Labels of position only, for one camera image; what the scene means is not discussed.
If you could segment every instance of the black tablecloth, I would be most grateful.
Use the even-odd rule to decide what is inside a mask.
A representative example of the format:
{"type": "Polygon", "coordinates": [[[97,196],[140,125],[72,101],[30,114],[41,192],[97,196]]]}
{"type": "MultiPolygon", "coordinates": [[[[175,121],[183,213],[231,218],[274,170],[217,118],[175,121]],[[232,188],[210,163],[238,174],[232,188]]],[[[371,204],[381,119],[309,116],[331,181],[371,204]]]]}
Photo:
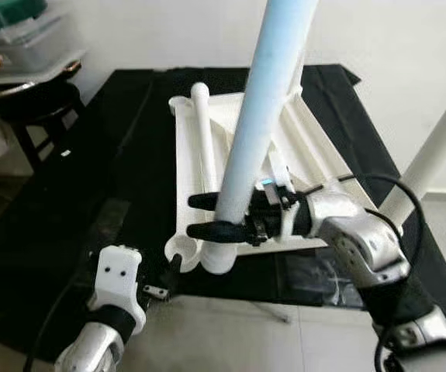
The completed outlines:
{"type": "MultiPolygon", "coordinates": [[[[175,232],[175,119],[168,99],[189,96],[204,81],[212,95],[243,91],[247,68],[115,71],[0,219],[0,341],[26,351],[78,254],[97,250],[87,240],[107,198],[131,203],[118,243],[143,253],[142,283],[161,285],[164,244],[175,232]],[[71,153],[62,157],[61,153],[71,153]]],[[[304,68],[303,99],[354,173],[398,175],[362,107],[359,79],[339,65],[304,68]]],[[[390,190],[364,183],[379,205],[390,190]]],[[[405,225],[413,245],[416,221],[405,225]]],[[[308,305],[283,287],[287,253],[239,257],[231,272],[213,276],[201,267],[183,275],[180,291],[192,295],[308,305]]],[[[429,231],[417,274],[446,307],[446,263],[429,231]]],[[[74,286],[43,338],[40,356],[53,360],[79,332],[87,285],[74,286]]]]}

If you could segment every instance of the white pole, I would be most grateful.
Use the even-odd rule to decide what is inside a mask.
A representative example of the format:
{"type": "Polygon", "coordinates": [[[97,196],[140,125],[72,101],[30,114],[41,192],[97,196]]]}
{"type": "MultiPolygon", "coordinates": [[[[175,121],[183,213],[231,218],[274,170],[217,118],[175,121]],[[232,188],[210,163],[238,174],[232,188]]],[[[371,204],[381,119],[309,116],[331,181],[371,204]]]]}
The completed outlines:
{"type": "Polygon", "coordinates": [[[192,101],[199,124],[201,161],[204,192],[217,191],[216,161],[214,160],[213,137],[210,131],[209,88],[204,83],[192,86],[192,101]]]}
{"type": "MultiPolygon", "coordinates": [[[[437,125],[421,147],[412,163],[403,174],[401,181],[409,186],[421,199],[446,161],[446,110],[437,125]]],[[[397,226],[401,226],[410,213],[413,205],[398,188],[393,188],[379,211],[389,217],[397,226]]]]}
{"type": "MultiPolygon", "coordinates": [[[[240,223],[244,218],[317,2],[268,0],[215,220],[240,223]]],[[[236,257],[236,245],[211,242],[202,245],[201,262],[211,273],[226,273],[236,257]]]]}

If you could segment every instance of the plastic storage box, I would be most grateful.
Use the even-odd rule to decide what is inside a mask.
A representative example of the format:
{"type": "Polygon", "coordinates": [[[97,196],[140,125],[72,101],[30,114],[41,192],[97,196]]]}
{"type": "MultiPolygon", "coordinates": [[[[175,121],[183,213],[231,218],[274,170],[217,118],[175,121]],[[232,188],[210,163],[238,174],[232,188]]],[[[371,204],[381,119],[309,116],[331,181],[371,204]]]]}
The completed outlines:
{"type": "Polygon", "coordinates": [[[46,5],[42,12],[37,12],[39,9],[36,7],[26,14],[28,18],[18,22],[0,24],[0,74],[42,71],[75,48],[66,7],[56,2],[46,5]]]}

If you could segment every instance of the white wall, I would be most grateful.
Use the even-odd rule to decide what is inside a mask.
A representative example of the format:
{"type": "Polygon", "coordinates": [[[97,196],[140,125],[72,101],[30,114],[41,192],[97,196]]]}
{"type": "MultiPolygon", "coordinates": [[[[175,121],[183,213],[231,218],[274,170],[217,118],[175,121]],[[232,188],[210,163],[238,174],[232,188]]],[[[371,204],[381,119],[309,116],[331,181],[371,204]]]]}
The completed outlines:
{"type": "MultiPolygon", "coordinates": [[[[265,0],[73,2],[90,99],[116,68],[248,66],[265,0]]],[[[401,171],[446,108],[446,1],[322,0],[308,64],[342,63],[401,171]]],[[[446,168],[433,183],[446,189],[446,168]]]]}

